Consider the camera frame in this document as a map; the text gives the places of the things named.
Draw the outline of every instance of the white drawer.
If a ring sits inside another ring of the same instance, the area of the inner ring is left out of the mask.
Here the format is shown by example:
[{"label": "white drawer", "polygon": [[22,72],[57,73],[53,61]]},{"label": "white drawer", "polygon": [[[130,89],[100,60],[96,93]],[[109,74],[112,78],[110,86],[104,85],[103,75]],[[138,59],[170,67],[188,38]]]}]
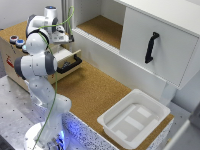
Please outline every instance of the white drawer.
[{"label": "white drawer", "polygon": [[[154,40],[153,60],[146,64],[145,56],[153,32],[160,36]],[[198,38],[191,34],[127,8],[120,54],[179,86],[197,41]]]}]

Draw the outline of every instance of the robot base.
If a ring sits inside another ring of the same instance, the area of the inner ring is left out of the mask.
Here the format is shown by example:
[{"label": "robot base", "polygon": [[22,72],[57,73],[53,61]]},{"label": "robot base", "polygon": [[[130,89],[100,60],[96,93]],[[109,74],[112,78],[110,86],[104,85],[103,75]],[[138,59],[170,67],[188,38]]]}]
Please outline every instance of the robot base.
[{"label": "robot base", "polygon": [[[24,150],[33,150],[33,147],[35,145],[35,136],[37,135],[37,133],[40,131],[40,129],[42,128],[42,126],[44,125],[44,122],[41,122],[41,123],[37,123],[35,124],[34,126],[32,126],[25,134],[25,137],[24,137]],[[64,147],[66,150],[69,143],[70,143],[70,138],[69,138],[69,134],[68,133],[63,133],[63,138],[64,138]],[[54,145],[53,142],[49,142],[47,143],[45,146],[39,146],[39,142],[38,144],[35,146],[34,150],[58,150],[56,148],[56,146],[52,146]]]}]

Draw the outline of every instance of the open shelf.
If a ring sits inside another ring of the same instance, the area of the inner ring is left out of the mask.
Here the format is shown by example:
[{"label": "open shelf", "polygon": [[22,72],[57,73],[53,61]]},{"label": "open shelf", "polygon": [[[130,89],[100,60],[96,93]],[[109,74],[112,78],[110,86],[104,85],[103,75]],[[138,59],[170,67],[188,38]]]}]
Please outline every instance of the open shelf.
[{"label": "open shelf", "polygon": [[100,15],[77,27],[117,49],[120,49],[123,30],[122,25]]}]

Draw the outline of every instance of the white cabinet door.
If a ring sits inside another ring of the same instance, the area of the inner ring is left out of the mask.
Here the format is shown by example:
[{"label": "white cabinet door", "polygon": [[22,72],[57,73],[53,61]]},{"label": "white cabinet door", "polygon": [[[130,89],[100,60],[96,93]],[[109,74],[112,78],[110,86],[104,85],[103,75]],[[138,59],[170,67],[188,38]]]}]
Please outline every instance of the white cabinet door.
[{"label": "white cabinet door", "polygon": [[[148,43],[153,32],[153,60],[145,63]],[[120,54],[131,61],[179,86],[198,38],[159,20],[127,8]]]}]

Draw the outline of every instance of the black handle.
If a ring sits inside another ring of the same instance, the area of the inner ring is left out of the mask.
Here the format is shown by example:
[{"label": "black handle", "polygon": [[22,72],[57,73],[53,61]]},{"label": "black handle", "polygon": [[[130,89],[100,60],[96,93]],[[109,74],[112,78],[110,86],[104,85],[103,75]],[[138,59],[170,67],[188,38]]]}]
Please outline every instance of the black handle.
[{"label": "black handle", "polygon": [[73,64],[69,65],[69,66],[66,66],[66,67],[63,67],[63,68],[57,68],[57,72],[60,73],[60,74],[63,74],[69,70],[71,70],[72,68],[78,66],[80,63],[82,63],[82,60],[75,54],[74,55],[74,59],[76,60],[76,62],[74,62]]},{"label": "black handle", "polygon": [[151,37],[150,41],[149,41],[149,45],[147,48],[147,53],[146,53],[146,57],[145,57],[145,63],[148,64],[149,62],[151,62],[153,60],[153,57],[151,57],[151,53],[153,50],[153,45],[154,45],[154,40],[157,39],[160,35],[156,32],[153,32],[153,36]]}]

